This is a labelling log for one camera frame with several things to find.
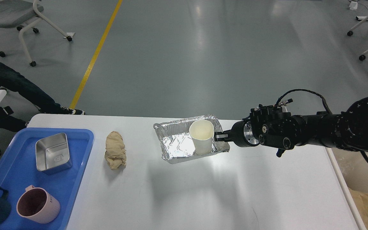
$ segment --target yellow floor line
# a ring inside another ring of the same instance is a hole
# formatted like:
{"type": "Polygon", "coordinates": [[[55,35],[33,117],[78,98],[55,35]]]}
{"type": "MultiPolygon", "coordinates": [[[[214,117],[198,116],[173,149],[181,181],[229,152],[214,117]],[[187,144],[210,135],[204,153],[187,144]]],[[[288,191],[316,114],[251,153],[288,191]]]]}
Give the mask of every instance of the yellow floor line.
{"type": "Polygon", "coordinates": [[[123,0],[119,0],[118,1],[117,5],[116,5],[116,8],[114,9],[113,14],[111,15],[111,18],[110,18],[110,20],[108,22],[108,25],[106,26],[105,32],[103,32],[102,38],[100,39],[99,44],[97,45],[97,48],[95,50],[95,54],[93,54],[93,57],[90,60],[90,64],[88,66],[88,69],[86,70],[85,75],[83,76],[83,79],[82,79],[82,81],[79,84],[78,90],[76,91],[75,96],[73,97],[72,103],[70,104],[69,108],[72,108],[72,109],[75,108],[76,104],[78,103],[78,100],[79,100],[79,98],[80,98],[80,96],[82,94],[83,88],[85,87],[86,82],[88,81],[90,72],[92,71],[93,66],[96,63],[96,59],[99,56],[99,53],[100,53],[100,51],[102,49],[102,46],[103,46],[103,43],[106,40],[106,37],[107,37],[107,35],[109,33],[109,30],[111,28],[111,25],[113,24],[114,18],[117,15],[117,12],[119,11],[119,8],[120,8],[120,5],[121,5],[121,2],[122,1],[123,0]]]}

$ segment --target gray floor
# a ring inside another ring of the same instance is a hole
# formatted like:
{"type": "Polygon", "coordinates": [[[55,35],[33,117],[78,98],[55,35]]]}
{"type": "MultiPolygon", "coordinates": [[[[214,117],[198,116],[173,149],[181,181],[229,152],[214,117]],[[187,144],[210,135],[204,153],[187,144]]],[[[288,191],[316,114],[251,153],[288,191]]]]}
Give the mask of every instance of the gray floor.
{"type": "MultiPolygon", "coordinates": [[[[41,22],[25,40],[0,29],[0,61],[69,106],[117,1],[49,0],[45,15],[67,42],[41,22]]],[[[273,104],[294,88],[325,96],[333,112],[368,96],[368,22],[351,37],[355,16],[347,0],[123,1],[77,108],[89,115],[187,118],[215,114],[241,119],[258,104],[273,104]]],[[[321,100],[293,93],[294,114],[322,110],[321,100]]],[[[29,120],[38,111],[17,93],[3,101],[29,120]]],[[[14,134],[0,131],[0,148],[14,134]]]]}

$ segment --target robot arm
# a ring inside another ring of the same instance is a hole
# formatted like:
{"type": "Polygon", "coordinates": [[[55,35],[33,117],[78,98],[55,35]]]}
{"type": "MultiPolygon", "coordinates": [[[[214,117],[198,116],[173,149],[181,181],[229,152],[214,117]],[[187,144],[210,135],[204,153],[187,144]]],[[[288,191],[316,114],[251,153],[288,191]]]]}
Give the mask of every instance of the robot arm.
{"type": "Polygon", "coordinates": [[[341,114],[331,114],[326,101],[323,104],[328,112],[316,115],[283,112],[282,107],[291,102],[292,99],[281,103],[278,100],[275,105],[251,109],[249,117],[236,122],[231,130],[216,132],[215,141],[233,141],[239,147],[259,144],[275,147],[278,157],[305,144],[368,152],[368,97],[353,103],[341,114]]]}

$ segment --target blue tray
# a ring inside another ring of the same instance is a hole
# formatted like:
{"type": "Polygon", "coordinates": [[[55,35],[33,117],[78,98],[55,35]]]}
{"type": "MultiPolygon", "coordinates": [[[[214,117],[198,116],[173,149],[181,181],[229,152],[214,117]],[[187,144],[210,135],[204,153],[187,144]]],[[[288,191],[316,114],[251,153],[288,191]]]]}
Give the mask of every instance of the blue tray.
{"type": "Polygon", "coordinates": [[[0,161],[0,185],[9,190],[11,204],[9,217],[0,224],[0,230],[63,230],[72,212],[93,145],[93,133],[87,129],[25,128],[12,139],[0,161]],[[35,144],[44,137],[65,133],[72,167],[46,175],[36,169],[35,144]],[[60,212],[48,224],[38,224],[16,213],[16,203],[29,185],[46,189],[60,203],[60,212]]]}

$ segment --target metal box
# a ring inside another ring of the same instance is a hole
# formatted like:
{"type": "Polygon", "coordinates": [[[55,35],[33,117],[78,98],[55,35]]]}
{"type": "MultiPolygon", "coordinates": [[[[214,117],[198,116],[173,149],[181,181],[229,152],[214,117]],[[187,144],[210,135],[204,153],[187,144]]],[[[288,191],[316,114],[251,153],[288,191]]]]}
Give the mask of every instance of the metal box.
{"type": "Polygon", "coordinates": [[[72,167],[65,133],[42,138],[36,142],[36,169],[48,175],[72,167]]]}

